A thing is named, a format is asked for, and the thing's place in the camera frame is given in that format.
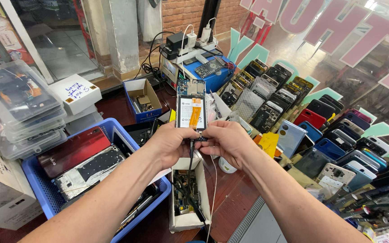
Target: hand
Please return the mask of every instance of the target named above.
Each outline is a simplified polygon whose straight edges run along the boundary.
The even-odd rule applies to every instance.
[[[175,121],[161,125],[155,134],[141,148],[149,153],[155,163],[160,164],[160,170],[168,169],[176,164],[179,158],[189,157],[190,141],[184,138],[196,139],[200,134],[191,128],[176,128]],[[195,150],[201,143],[195,143]]]
[[[202,136],[209,139],[202,142],[201,152],[221,156],[237,169],[242,169],[246,153],[259,149],[246,130],[234,121],[213,121]]]

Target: tiled floor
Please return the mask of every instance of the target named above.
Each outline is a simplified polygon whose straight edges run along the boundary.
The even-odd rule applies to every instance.
[[[32,41],[54,80],[98,68],[97,60],[89,59],[81,30],[54,30]]]

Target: blue plastic basket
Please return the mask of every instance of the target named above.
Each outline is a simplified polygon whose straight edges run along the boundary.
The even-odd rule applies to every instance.
[[[81,133],[85,130],[93,128],[95,126],[99,126],[109,141],[111,140],[113,127],[127,139],[128,143],[135,149],[138,150],[138,144],[130,137],[130,135],[122,128],[122,126],[116,121],[114,118],[105,119],[89,128],[86,128],[78,133]],[[32,190],[38,201],[40,202],[41,207],[43,208],[43,212],[45,213],[47,219],[52,218],[61,210],[61,206],[65,203],[64,198],[61,196],[61,193],[58,192],[57,187],[51,183],[51,179],[49,179],[44,171],[44,169],[40,166],[36,157],[29,157],[25,159],[22,163],[22,168],[26,174],[26,178],[28,179]],[[121,230],[117,235],[115,235],[111,241],[111,243],[116,243],[122,239],[130,230],[132,230],[143,218],[145,218],[161,201],[163,201],[171,191],[171,186],[169,180],[165,177],[160,178],[156,185],[159,187],[159,190],[162,194],[151,203],[141,214],[139,214],[135,219],[130,222],[126,228]]]

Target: forearm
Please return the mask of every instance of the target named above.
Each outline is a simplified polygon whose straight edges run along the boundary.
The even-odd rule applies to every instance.
[[[154,158],[140,149],[77,202],[21,242],[110,242],[159,170]]]
[[[247,153],[242,163],[288,242],[370,242],[306,192],[262,150]]]

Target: red phone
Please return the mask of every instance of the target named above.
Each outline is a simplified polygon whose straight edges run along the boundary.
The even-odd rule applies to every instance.
[[[367,123],[372,123],[373,122],[373,119],[371,119],[370,117],[368,117],[367,115],[361,113],[360,111],[358,111],[357,109],[354,109],[354,108],[349,108],[347,110],[345,110],[341,116],[339,116],[338,118],[334,118],[335,121],[338,121],[338,119],[342,118],[345,114],[347,113],[354,113],[357,117],[363,119],[365,122]]]
[[[312,124],[313,127],[319,129],[327,121],[327,119],[325,119],[325,117],[321,115],[312,112],[309,109],[304,109],[295,119],[294,124],[298,126],[303,121],[307,121]]]
[[[100,127],[93,127],[40,154],[37,159],[49,178],[55,178],[109,146],[111,142]]]

